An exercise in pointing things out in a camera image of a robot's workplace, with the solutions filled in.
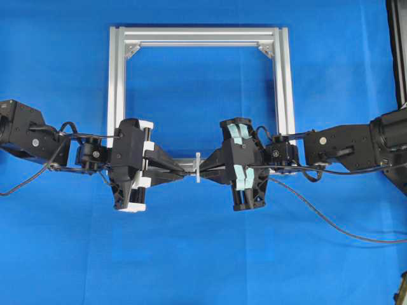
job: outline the blue cloth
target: blue cloth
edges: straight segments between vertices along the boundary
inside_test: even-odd
[[[0,100],[105,133],[109,26],[287,26],[296,129],[394,110],[384,1],[3,1]],[[255,49],[145,49],[128,65],[128,115],[174,156],[220,146],[219,121],[272,129],[271,62]],[[1,189],[39,166],[0,152]],[[281,177],[357,234],[405,237],[406,198],[380,173]],[[228,187],[190,177],[112,209],[100,177],[46,173],[0,204],[0,304],[392,304],[407,247],[340,235],[270,183],[232,212]]]

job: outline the cable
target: cable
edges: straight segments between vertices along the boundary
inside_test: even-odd
[[[288,168],[291,170],[306,170],[306,171],[314,171],[314,172],[322,172],[322,173],[331,173],[333,175],[362,175],[364,173],[375,173],[375,172],[381,172],[383,170],[391,170],[393,168],[399,168],[407,166],[407,163],[401,163],[398,165],[388,165],[388,166],[379,166],[379,167],[374,167],[374,168],[369,168],[367,170],[357,170],[354,172],[336,172],[333,170],[324,170],[321,168],[314,168],[311,166],[288,166],[288,165],[249,165],[251,168]]]
[[[260,130],[260,129],[263,129],[263,130],[265,131],[265,133],[266,133],[267,138],[268,138],[271,142],[273,142],[273,139],[272,139],[272,136],[270,135],[270,132],[268,132],[267,128],[266,128],[265,126],[263,126],[263,125],[258,126],[258,127],[256,128],[256,134],[259,133],[259,130]]]
[[[352,234],[342,228],[340,228],[339,226],[337,226],[333,221],[331,221],[329,218],[327,218],[322,212],[320,212],[317,208],[315,208],[311,202],[309,202],[307,199],[305,199],[304,197],[302,197],[301,194],[297,193],[294,189],[292,189],[291,187],[289,187],[287,184],[274,179],[274,178],[268,178],[268,180],[288,189],[290,192],[292,192],[294,195],[296,195],[301,201],[303,201],[313,212],[315,212],[320,218],[322,218],[325,222],[327,222],[331,227],[333,227],[334,229],[336,229],[337,231],[347,235],[348,237],[351,238],[355,238],[357,240],[362,240],[362,241],[367,241],[370,243],[387,243],[387,244],[395,244],[395,243],[407,243],[407,240],[376,240],[373,238],[367,238],[367,237],[363,237],[363,236],[359,236],[356,234]]]
[[[307,174],[306,170],[302,170],[301,172],[303,173],[304,177],[308,179],[308,181],[313,182],[313,183],[320,181],[322,178],[322,174],[323,174],[322,172],[318,172],[317,177],[315,178],[315,177]]]
[[[59,128],[59,132],[63,132],[68,125],[71,127],[73,133],[78,133],[78,129],[73,122],[65,122],[64,124],[62,124],[61,128]]]
[[[62,149],[62,147],[65,145],[65,143],[67,142],[67,140],[69,139],[69,137],[66,137],[62,142],[61,145],[59,145],[59,147],[55,150],[55,152],[53,153],[52,157],[50,158],[50,160],[45,163],[42,167],[42,169],[40,169],[40,171],[38,173],[35,173],[33,176],[31,176],[30,178],[28,178],[27,180],[21,182],[19,185],[13,187],[12,189],[10,189],[8,192],[5,193],[0,193],[1,197],[5,197],[5,196],[9,196],[10,194],[14,193],[15,191],[17,191],[18,189],[20,189],[21,187],[25,186],[26,184],[32,182],[33,180],[37,179],[43,172],[46,171],[46,169],[51,165],[51,163],[53,162],[53,160],[57,157],[59,151]]]
[[[58,131],[54,127],[49,126],[49,125],[32,126],[32,127],[29,128],[29,130],[44,130],[46,132],[51,132],[53,134],[58,133]]]
[[[113,185],[112,183],[109,183],[109,181],[107,181],[106,177],[103,175],[102,172],[98,172],[98,173],[99,173],[100,176],[102,177],[103,182],[104,182],[105,184],[107,184],[108,186],[112,186],[112,185]]]
[[[71,133],[67,134],[64,136],[65,139],[61,142],[61,144],[58,146],[58,148],[55,150],[55,152],[52,154],[51,158],[43,165],[43,167],[40,169],[39,172],[35,173],[33,176],[28,178],[27,180],[21,182],[19,185],[13,187],[9,191],[5,193],[0,193],[0,197],[5,197],[9,196],[10,194],[14,193],[21,187],[25,186],[26,184],[32,182],[33,180],[37,179],[42,173],[44,173],[47,169],[51,167],[51,164],[57,157],[58,153],[60,150],[63,148],[63,146],[66,144],[66,142],[70,139],[80,139],[80,138],[98,138],[98,139],[106,139],[106,138],[118,138],[117,136],[114,135],[92,135],[92,134],[87,134],[87,133]]]
[[[71,130],[72,130],[73,133],[78,133],[78,129],[76,128],[75,123],[70,122],[70,121],[65,122],[64,124],[62,124],[61,127],[59,128],[59,132],[62,133],[67,126],[71,127]],[[78,142],[79,145],[83,145],[82,139],[76,139],[76,141]]]

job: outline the black cable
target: black cable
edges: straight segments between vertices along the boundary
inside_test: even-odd
[[[28,178],[27,180],[21,182],[19,185],[13,187],[12,189],[10,189],[8,192],[5,193],[0,193],[1,197],[5,197],[5,196],[9,196],[10,194],[14,193],[15,191],[17,191],[18,189],[20,189],[21,187],[25,186],[26,184],[32,182],[34,179],[38,178],[43,172],[46,171],[46,169],[50,166],[50,164],[53,162],[53,160],[57,157],[59,151],[62,149],[62,147],[65,145],[65,143],[67,142],[67,140],[69,139],[69,137],[65,138],[62,142],[61,145],[59,145],[59,147],[55,150],[55,152],[53,153],[52,157],[50,158],[50,160],[45,163],[42,167],[42,169],[40,169],[40,171],[38,173],[35,173],[33,176],[31,176],[30,178]]]
[[[268,138],[271,142],[273,142],[273,139],[272,139],[272,136],[270,135],[270,132],[268,132],[267,128],[266,128],[265,126],[263,126],[263,125],[258,126],[258,127],[256,128],[256,134],[258,135],[260,129],[263,129],[263,130],[265,131],[265,133],[266,133],[267,138]]]
[[[103,182],[104,182],[105,184],[107,184],[108,186],[112,186],[112,185],[113,185],[112,183],[109,183],[109,181],[107,181],[106,177],[103,175],[102,172],[98,172],[98,173],[99,173],[100,176],[102,177]]]
[[[59,132],[62,133],[67,126],[71,127],[71,130],[72,130],[73,133],[78,133],[78,129],[76,128],[75,123],[70,122],[70,121],[65,122],[64,124],[62,124],[61,127],[59,128]],[[78,142],[79,145],[83,145],[82,139],[76,139],[76,141]]]
[[[273,181],[274,183],[277,183],[278,185],[288,189],[290,192],[292,192],[294,195],[296,195],[301,201],[303,201],[320,218],[322,218],[325,222],[327,222],[331,227],[333,227],[337,231],[347,235],[348,237],[355,238],[357,240],[367,241],[367,242],[370,242],[370,243],[388,243],[388,244],[407,243],[407,240],[376,240],[376,239],[373,239],[373,238],[367,238],[367,237],[359,236],[359,235],[356,235],[356,234],[352,234],[352,233],[340,228],[339,226],[337,226],[333,221],[331,221],[322,212],[320,212],[317,208],[315,208],[311,204],[311,202],[309,202],[307,199],[302,197],[301,194],[297,193],[294,189],[289,187],[287,184],[285,184],[285,183],[283,183],[283,182],[281,182],[281,181],[279,181],[277,179],[271,178],[271,177],[269,177],[268,180]]]
[[[58,131],[55,129],[55,127],[49,126],[49,125],[43,125],[43,126],[32,126],[29,128],[29,130],[44,130],[46,132],[50,132],[53,134],[58,133]]]
[[[59,128],[59,132],[63,132],[68,125],[71,127],[73,133],[78,133],[78,129],[73,122],[65,122],[64,124],[62,124],[61,128]]]
[[[64,172],[64,173],[82,173],[82,174],[88,174],[88,175],[93,175],[94,173],[97,172],[97,170],[91,170],[91,169],[85,169],[82,167],[68,167],[68,166],[60,166],[58,164],[52,163],[49,167],[49,170],[53,172]]]
[[[21,187],[25,186],[26,184],[32,182],[33,180],[37,179],[42,173],[44,173],[47,169],[50,168],[51,164],[57,157],[58,153],[60,150],[63,148],[63,146],[66,144],[66,142],[70,139],[78,139],[78,138],[98,138],[98,139],[106,139],[106,138],[118,138],[117,136],[114,135],[91,135],[87,133],[72,133],[72,134],[67,134],[64,136],[65,139],[61,142],[61,144],[58,146],[58,148],[55,150],[55,152],[52,154],[51,158],[43,165],[43,167],[40,169],[39,172],[35,173],[33,176],[28,178],[27,180],[21,182],[19,185],[13,187],[9,191],[5,193],[0,193],[0,197],[5,197],[9,196],[10,194],[14,193]]]
[[[308,179],[308,181],[313,182],[313,183],[320,181],[322,178],[322,174],[323,174],[322,172],[318,172],[317,177],[315,178],[315,177],[307,174],[306,170],[302,170],[301,172],[303,173],[304,177]]]
[[[401,163],[398,165],[388,165],[388,166],[379,166],[374,168],[369,168],[367,170],[357,170],[354,172],[336,172],[333,170],[324,170],[321,168],[314,168],[311,166],[288,166],[288,165],[249,165],[251,168],[288,168],[290,170],[306,170],[308,172],[322,172],[322,173],[331,173],[333,175],[362,175],[364,173],[375,173],[381,172],[383,170],[391,170],[393,168],[399,168],[407,166],[407,163]]]

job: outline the aluminum frame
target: aluminum frame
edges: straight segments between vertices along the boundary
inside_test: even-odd
[[[126,62],[145,47],[257,47],[273,60],[277,132],[295,133],[291,64],[286,27],[110,27],[107,134],[125,119]],[[113,146],[113,140],[107,140]],[[193,158],[179,159],[194,166]]]
[[[407,107],[407,1],[387,0],[398,109]]]

